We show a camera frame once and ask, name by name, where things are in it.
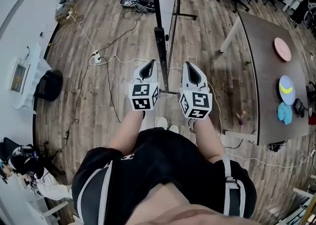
pink plate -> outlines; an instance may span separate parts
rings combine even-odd
[[[275,48],[278,55],[285,61],[290,61],[292,58],[291,51],[284,40],[280,38],[275,39]]]

yellow object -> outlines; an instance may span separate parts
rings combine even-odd
[[[284,94],[290,94],[290,93],[292,92],[292,90],[293,90],[292,87],[286,89],[286,88],[284,88],[284,87],[282,86],[282,84],[279,84],[279,85],[280,85],[280,90],[281,90],[281,92],[284,93]]]

wooden floor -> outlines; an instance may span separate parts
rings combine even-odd
[[[131,19],[123,19],[122,15],[126,9],[120,6],[119,1],[79,0],[77,3],[78,13],[84,15],[80,25],[97,49],[108,45],[123,32],[131,29],[135,24],[135,18],[139,16],[136,13]],[[197,14],[198,18],[196,21],[186,17],[178,18],[171,67],[181,67],[187,60],[200,67],[215,90],[221,108],[223,129],[251,133],[256,129],[257,122],[256,96],[252,66],[246,64],[251,60],[245,37],[239,33],[224,54],[218,52],[237,18],[237,14],[232,10],[233,5],[229,1],[181,0],[181,12]],[[259,0],[258,3],[252,4],[250,13],[290,31],[301,57],[306,82],[308,80],[315,82],[315,63],[309,53],[313,50],[315,41],[310,33],[304,27],[294,29],[288,16],[281,11],[281,5],[278,6],[278,12],[274,12],[270,4],[263,6],[262,1]],[[155,15],[143,15],[132,32],[102,51],[101,55],[109,59],[116,54],[124,62],[135,58],[157,59],[153,31],[156,25]],[[69,24],[62,28],[56,40],[58,46],[49,50],[47,62],[53,69],[63,72],[64,85],[56,101],[50,103],[39,100],[36,120],[38,144],[48,140],[51,150],[65,143],[63,136],[73,119],[81,79],[93,52],[93,48],[77,24]],[[141,65],[139,61],[120,64],[115,59],[109,63],[114,105],[120,119],[130,109],[129,100],[126,98],[126,87],[139,65]],[[171,69],[170,89],[178,91],[180,80],[181,71]],[[245,124],[241,128],[235,113],[243,110],[247,115]],[[180,128],[181,134],[195,141],[194,134],[189,132],[187,121],[180,111],[175,96],[165,94],[161,96],[157,116],[165,116],[170,124]],[[91,148],[106,145],[119,126],[110,100],[106,65],[89,67],[78,103],[77,118],[79,123],[71,127],[68,144],[56,160],[57,165],[67,173],[67,178],[62,179],[67,183],[72,182],[86,152]],[[220,132],[219,110],[215,101],[213,101],[211,119]],[[244,158],[252,157],[270,164],[293,166],[298,164],[301,153],[308,154],[311,147],[315,145],[315,136],[308,135],[290,140],[278,153],[269,151],[267,146],[256,146],[246,140],[240,148],[227,150]],[[221,139],[224,145],[229,146],[237,146],[240,142],[240,139],[228,139],[224,135]],[[291,209],[296,208],[300,199],[292,192],[292,188],[306,189],[311,182],[310,174],[315,173],[311,159],[295,169],[265,166],[254,160],[243,161],[234,157],[232,159],[236,159],[248,169],[255,183],[258,200],[252,218],[262,224],[272,224]],[[271,214],[269,210],[272,208],[279,210],[280,213],[276,216]],[[68,211],[62,214],[65,224],[71,221],[73,212],[72,208],[68,208]]]

blue plate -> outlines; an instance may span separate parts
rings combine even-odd
[[[281,91],[281,88],[280,88],[280,84],[285,88],[285,89],[288,89],[288,88],[291,88],[292,87],[292,91],[289,93],[289,94],[284,94],[282,91]],[[294,88],[294,85],[291,81],[291,79],[288,77],[288,76],[282,76],[280,78],[280,81],[278,83],[278,91],[280,93],[280,96],[283,100],[284,103],[288,104],[288,105],[291,105],[294,103],[294,100],[295,100],[295,88]]]

blue cloth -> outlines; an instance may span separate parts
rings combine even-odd
[[[284,121],[286,125],[292,123],[292,109],[291,106],[282,102],[277,107],[277,118]]]

